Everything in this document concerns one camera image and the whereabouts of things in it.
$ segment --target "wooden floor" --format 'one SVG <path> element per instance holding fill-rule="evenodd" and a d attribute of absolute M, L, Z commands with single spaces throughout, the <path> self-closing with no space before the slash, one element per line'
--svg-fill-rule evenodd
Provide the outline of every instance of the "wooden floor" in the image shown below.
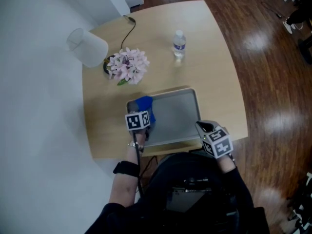
<path fill-rule="evenodd" d="M 133 11 L 179 1 L 187 0 L 144 0 Z M 312 158 L 312 67 L 297 49 L 310 30 L 304 24 L 290 35 L 265 8 L 289 16 L 296 9 L 291 0 L 205 1 L 231 52 L 245 102 L 249 137 L 234 143 L 234 157 L 255 205 L 266 210 L 271 233 L 290 233 L 286 197 Z"/>

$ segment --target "wrist strap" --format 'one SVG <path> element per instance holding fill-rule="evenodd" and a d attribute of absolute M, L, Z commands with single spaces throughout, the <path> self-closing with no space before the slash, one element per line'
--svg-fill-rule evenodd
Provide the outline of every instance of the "wrist strap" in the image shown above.
<path fill-rule="evenodd" d="M 128 161 L 122 161 L 117 164 L 113 170 L 114 174 L 127 174 L 133 177 L 139 177 L 140 167 Z"/>

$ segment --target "blue cloth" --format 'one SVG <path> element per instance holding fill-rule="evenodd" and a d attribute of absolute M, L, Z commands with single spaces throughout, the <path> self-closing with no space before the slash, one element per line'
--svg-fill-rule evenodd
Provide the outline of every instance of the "blue cloth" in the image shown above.
<path fill-rule="evenodd" d="M 143 96 L 139 99 L 136 99 L 136 103 L 138 106 L 138 110 L 141 111 L 148 111 L 150 115 L 150 122 L 154 123 L 156 121 L 155 116 L 153 114 L 152 110 L 152 104 L 153 104 L 153 97 L 150 96 Z"/>

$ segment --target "bottle cap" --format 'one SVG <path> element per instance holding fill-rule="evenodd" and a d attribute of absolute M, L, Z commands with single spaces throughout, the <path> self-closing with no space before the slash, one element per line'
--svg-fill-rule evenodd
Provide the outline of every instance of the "bottle cap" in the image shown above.
<path fill-rule="evenodd" d="M 178 36 L 178 37 L 182 37 L 183 36 L 183 31 L 182 30 L 177 30 L 175 32 L 175 34 Z"/>

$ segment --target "white backdrop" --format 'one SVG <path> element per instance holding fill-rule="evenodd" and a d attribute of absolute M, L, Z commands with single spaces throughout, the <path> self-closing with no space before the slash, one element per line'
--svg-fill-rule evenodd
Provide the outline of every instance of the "white backdrop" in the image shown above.
<path fill-rule="evenodd" d="M 81 63 L 66 53 L 92 28 L 64 0 L 0 0 L 0 233 L 84 233 L 112 177 L 92 160 Z"/>

